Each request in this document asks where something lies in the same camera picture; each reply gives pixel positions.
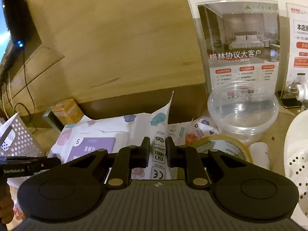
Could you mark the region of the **small floral wrapped packet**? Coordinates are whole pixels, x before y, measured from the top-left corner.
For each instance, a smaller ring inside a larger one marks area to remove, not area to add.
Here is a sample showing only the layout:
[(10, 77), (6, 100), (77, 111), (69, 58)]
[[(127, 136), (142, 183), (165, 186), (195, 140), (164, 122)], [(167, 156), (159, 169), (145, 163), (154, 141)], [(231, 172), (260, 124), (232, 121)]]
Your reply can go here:
[(177, 146), (191, 146), (200, 139), (218, 134), (219, 130), (211, 118), (200, 117), (185, 123), (169, 124), (167, 136), (171, 137)]

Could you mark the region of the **white perforated plastic basket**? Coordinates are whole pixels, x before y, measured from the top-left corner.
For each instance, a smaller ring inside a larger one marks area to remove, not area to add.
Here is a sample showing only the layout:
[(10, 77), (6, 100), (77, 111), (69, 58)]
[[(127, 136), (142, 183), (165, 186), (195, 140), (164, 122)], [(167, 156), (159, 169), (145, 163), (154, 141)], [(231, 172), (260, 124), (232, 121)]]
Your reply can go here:
[(1, 157), (42, 157), (44, 151), (18, 113), (1, 125)]

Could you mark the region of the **clear packing tape roll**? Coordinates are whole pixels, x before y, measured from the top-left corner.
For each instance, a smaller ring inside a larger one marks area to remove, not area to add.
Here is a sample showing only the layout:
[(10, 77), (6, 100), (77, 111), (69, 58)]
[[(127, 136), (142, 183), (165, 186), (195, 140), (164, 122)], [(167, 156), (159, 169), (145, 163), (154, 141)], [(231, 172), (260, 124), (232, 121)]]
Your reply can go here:
[(208, 150), (216, 149), (229, 155), (253, 163), (248, 147), (242, 142), (228, 136), (213, 135), (204, 137), (192, 144), (199, 153), (207, 153)]

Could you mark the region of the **green small box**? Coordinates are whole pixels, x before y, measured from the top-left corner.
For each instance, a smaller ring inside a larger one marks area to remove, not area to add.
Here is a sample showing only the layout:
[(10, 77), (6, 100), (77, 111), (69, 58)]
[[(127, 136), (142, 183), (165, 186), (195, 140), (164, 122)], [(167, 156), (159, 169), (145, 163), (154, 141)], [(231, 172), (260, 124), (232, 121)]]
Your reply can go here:
[(53, 107), (49, 107), (43, 114), (43, 119), (57, 132), (61, 133), (64, 129), (64, 125), (52, 112)]

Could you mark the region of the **white paper cup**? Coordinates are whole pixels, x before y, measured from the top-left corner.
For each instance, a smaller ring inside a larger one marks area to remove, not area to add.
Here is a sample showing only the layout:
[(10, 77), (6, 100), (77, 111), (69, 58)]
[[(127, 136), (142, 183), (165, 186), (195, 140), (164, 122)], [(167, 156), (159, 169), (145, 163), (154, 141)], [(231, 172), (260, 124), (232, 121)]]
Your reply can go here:
[(259, 167), (270, 170), (269, 147), (264, 142), (256, 142), (249, 146), (253, 163)]

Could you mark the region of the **clear plastic round container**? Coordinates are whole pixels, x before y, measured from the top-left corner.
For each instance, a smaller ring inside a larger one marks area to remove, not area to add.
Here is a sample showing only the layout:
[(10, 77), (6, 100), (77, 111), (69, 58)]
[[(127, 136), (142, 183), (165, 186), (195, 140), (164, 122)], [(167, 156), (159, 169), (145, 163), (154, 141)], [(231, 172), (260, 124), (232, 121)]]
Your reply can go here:
[(273, 92), (248, 81), (232, 81), (213, 89), (207, 109), (222, 135), (249, 146), (276, 121), (279, 103)]

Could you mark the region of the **orange bricks toy box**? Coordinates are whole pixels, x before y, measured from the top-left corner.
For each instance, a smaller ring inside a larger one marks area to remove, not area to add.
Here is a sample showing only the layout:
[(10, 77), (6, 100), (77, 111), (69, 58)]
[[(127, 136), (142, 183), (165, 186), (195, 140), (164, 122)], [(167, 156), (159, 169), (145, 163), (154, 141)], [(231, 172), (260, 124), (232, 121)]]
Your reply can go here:
[(58, 102), (52, 108), (52, 112), (63, 125), (75, 124), (84, 116), (84, 113), (74, 99)]

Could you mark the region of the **white perforated round bowl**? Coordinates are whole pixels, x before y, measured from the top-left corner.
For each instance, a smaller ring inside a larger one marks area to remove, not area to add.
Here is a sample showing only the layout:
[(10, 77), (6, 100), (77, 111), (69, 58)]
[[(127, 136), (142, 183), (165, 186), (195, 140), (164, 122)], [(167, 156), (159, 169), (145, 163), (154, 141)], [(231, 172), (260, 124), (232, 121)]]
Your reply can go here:
[(307, 219), (307, 110), (290, 124), (284, 145), (285, 176), (299, 191), (299, 209)]

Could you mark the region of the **acrylic hotel advert sign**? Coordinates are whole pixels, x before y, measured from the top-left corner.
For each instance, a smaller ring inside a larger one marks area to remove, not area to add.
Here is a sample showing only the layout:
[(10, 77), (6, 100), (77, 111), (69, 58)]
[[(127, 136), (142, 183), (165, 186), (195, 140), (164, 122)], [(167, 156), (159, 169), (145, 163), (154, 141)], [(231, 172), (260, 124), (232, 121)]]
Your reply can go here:
[(197, 9), (207, 90), (247, 81), (274, 92), (280, 51), (277, 1), (221, 0), (198, 3)]

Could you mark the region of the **acrylic orange notice sign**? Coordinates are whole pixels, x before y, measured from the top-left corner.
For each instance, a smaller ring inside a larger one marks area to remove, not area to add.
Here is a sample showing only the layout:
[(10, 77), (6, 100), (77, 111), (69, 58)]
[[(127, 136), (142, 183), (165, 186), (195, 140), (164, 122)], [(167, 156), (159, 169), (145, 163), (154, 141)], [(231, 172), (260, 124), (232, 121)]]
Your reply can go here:
[(307, 7), (286, 3), (289, 18), (290, 44), (287, 84), (300, 81), (307, 74)]

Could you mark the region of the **wall mounted television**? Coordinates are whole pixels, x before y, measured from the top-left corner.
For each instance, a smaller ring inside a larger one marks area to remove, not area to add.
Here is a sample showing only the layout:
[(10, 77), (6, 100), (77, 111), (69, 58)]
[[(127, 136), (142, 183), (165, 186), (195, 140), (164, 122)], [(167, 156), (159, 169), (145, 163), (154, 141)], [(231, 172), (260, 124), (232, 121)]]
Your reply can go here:
[(11, 63), (26, 47), (34, 50), (41, 39), (27, 0), (1, 0), (1, 63)]

